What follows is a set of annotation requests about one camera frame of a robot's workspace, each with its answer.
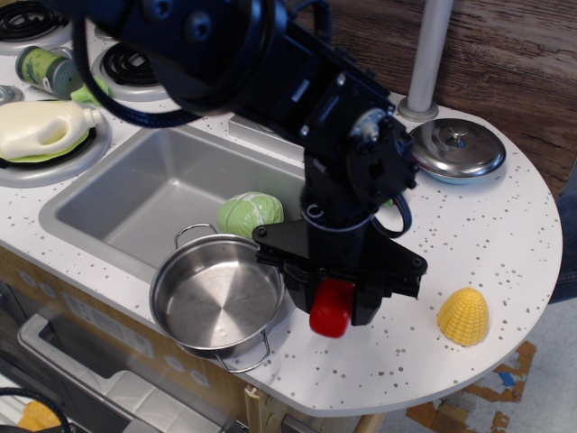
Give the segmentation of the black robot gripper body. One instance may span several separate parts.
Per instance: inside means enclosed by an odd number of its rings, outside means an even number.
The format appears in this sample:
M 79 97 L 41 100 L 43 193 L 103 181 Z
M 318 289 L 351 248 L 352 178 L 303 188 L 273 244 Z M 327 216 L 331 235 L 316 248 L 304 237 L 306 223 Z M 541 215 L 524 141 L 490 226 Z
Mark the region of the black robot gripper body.
M 258 258 L 283 268 L 321 268 L 326 279 L 353 283 L 384 280 L 392 294 L 416 298 L 426 260 L 397 243 L 402 232 L 372 216 L 358 226 L 323 227 L 304 218 L 257 226 L 252 239 Z

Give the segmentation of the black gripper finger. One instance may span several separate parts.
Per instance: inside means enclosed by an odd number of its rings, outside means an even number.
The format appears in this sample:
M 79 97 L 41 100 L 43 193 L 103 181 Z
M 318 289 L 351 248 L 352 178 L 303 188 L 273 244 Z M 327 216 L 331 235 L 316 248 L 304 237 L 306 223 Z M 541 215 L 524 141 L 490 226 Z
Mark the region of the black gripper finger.
M 365 326 L 371 323 L 380 309 L 382 300 L 390 298 L 392 291 L 384 280 L 360 281 L 353 293 L 352 325 Z
M 289 295 L 297 308 L 310 313 L 316 289 L 326 279 L 326 272 L 321 268 L 303 270 L 300 268 L 283 268 L 283 280 Z

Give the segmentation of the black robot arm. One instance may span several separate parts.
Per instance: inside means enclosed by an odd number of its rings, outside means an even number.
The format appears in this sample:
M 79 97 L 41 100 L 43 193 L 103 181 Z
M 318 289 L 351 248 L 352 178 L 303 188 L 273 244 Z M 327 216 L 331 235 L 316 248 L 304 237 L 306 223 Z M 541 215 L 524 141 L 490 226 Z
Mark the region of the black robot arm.
M 416 186 L 412 140 L 389 93 L 331 44 L 330 8 L 315 1 L 316 28 L 297 22 L 296 1 L 50 1 L 72 26 L 73 57 L 100 103 L 148 128 L 233 112 L 304 151 L 301 217 L 258 226 L 258 259 L 277 266 L 296 305 L 310 311 L 328 280 L 353 287 L 355 326 L 371 322 L 394 293 L 415 297 L 426 260 L 377 220 Z M 115 102 L 92 77 L 87 23 L 144 55 L 177 109 L 139 112 Z

